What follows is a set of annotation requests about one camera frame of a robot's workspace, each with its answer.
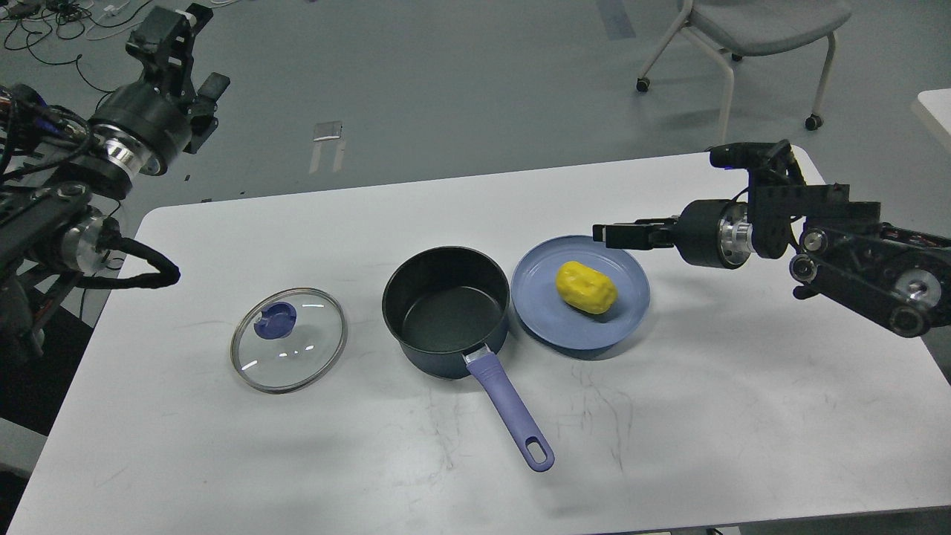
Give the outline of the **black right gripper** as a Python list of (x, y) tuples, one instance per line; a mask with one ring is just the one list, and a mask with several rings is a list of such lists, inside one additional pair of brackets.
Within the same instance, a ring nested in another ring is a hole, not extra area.
[(750, 258), (747, 204), (698, 200), (679, 217), (594, 224), (592, 240), (615, 250), (655, 250), (676, 246), (690, 265), (737, 270)]

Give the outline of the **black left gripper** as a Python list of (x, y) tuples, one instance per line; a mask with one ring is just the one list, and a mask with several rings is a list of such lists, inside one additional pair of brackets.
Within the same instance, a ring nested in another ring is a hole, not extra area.
[(230, 78), (212, 72), (196, 95), (191, 78), (195, 38), (212, 17), (202, 4), (156, 7), (126, 41), (126, 53), (142, 65), (139, 82), (110, 94), (91, 126), (106, 159), (130, 178), (166, 173), (179, 155), (196, 155), (216, 131), (218, 99)]

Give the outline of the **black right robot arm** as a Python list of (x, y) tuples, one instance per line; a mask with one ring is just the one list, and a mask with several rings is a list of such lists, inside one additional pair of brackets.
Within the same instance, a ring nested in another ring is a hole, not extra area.
[(608, 248), (675, 248), (689, 265), (737, 270), (751, 255), (780, 259), (798, 300), (822, 295), (900, 337), (950, 322), (949, 240), (883, 222), (877, 202), (853, 202), (849, 185), (808, 185), (791, 143), (726, 143), (710, 165), (743, 169), (744, 194), (697, 200), (679, 215), (595, 224)]

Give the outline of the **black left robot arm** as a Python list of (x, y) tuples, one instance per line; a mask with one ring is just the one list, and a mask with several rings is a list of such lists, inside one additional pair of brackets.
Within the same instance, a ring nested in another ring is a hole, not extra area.
[(106, 96), (91, 118), (48, 104), (23, 84), (2, 88), (2, 362), (43, 355), (45, 325), (81, 289), (175, 285), (179, 267), (123, 237), (96, 209), (121, 202), (140, 176), (160, 176), (216, 131), (229, 78), (193, 84), (193, 45), (211, 7), (156, 7), (126, 42), (138, 80)]

